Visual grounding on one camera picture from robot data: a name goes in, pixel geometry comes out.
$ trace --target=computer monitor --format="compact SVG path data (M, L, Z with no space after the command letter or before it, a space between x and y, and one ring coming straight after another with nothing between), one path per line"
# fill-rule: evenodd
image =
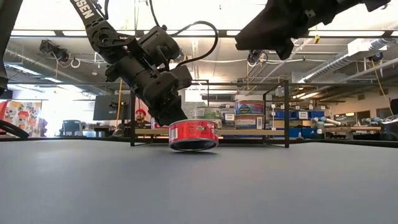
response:
M94 105L94 121L111 121L118 117L118 102L119 95L104 95L95 98ZM131 119L130 94L122 94L121 102L126 102L127 105L124 111L120 109L119 120Z

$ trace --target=wall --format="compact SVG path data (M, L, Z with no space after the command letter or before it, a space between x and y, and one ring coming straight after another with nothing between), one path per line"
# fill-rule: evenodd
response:
M388 99L398 98L398 89L389 88ZM370 111L371 117L376 117L376 109L388 108L389 100L386 100L384 96L381 96L379 90L373 90L372 92L365 93L365 100L358 100L357 95L354 98L342 98L339 100L346 101L345 103L329 104L331 106L331 112L333 114L343 114L350 112Z

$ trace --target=gray table surface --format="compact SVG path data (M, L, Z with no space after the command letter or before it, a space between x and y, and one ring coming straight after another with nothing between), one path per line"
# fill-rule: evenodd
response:
M0 223L398 223L398 149L0 142Z

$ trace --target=ceiling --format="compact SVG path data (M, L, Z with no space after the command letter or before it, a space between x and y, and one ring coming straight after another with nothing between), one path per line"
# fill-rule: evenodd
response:
M38 14L34 10L36 7L35 2L43 1L49 7L58 8L57 15L53 14L56 18L48 17L48 15ZM234 1L230 4L227 0L208 1L205 3L201 1L183 1L183 0L169 0L169 1L154 1L154 7L159 10L158 19L169 27L169 29L178 29L188 23L188 20L208 20L214 23L219 29L241 29L247 24L262 8L266 1ZM123 4L124 7L120 8L118 3ZM390 29L393 25L392 21L398 21L398 15L394 13L398 5L397 1L392 1L391 5L381 11L378 9L372 13L367 13L364 6L357 6L349 11L346 11L335 18L335 20L324 26L320 24L316 28L318 30L373 30L373 29ZM180 4L183 10L178 13L171 13L175 11L175 5ZM235 19L234 15L240 9L241 19ZM353 19L352 14L357 13L358 16ZM117 29L134 29L134 22L138 29L150 29L153 26L153 20L150 16L149 8L146 6L145 1L130 1L130 0L111 0L109 14L112 19L109 22L117 27ZM82 29L82 24L76 12L69 1L61 0L25 0L20 16L16 23L16 30L18 29ZM68 37L46 37L53 43L59 45L61 48L67 49L68 52L75 58L84 60L78 68L68 68L74 76L81 78L85 82L104 82L106 64L102 62L101 58L96 57L94 50L91 48L88 39L81 38L68 38ZM45 57L48 59L46 62L56 65L55 59L51 55L42 55L39 51L39 45L42 38L38 37L13 37L10 43L18 45L23 49L31 51L33 54ZM203 55L211 47L214 42L213 38L175 38L183 52L187 55L199 56ZM313 39L299 39L295 40L295 55L289 60L305 59L299 62L283 62L279 60L274 52L268 53L269 64L263 63L257 65L259 68L254 68L254 73L250 76L255 77L252 82L259 82L263 77L267 77L264 82L277 82L284 76L290 77L292 72L306 73L309 70L317 67L339 53L347 49L347 44L355 39L329 39L322 38L319 43L315 44ZM218 41L215 51L205 58L206 61L195 62L189 65L190 70L194 71L193 67L198 68L196 78L209 79L211 82L235 82L239 78L244 78L248 75L248 63L245 60L248 56L247 51L237 51L235 49L235 41L233 38L221 38ZM398 47L395 45L390 47L384 52L385 60L392 60L397 57ZM338 72L352 75L363 70L363 62L352 63L351 65L340 69Z

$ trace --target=gray tabletop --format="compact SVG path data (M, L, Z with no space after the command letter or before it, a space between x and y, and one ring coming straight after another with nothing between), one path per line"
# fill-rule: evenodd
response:
M398 149L0 142L0 223L398 223Z

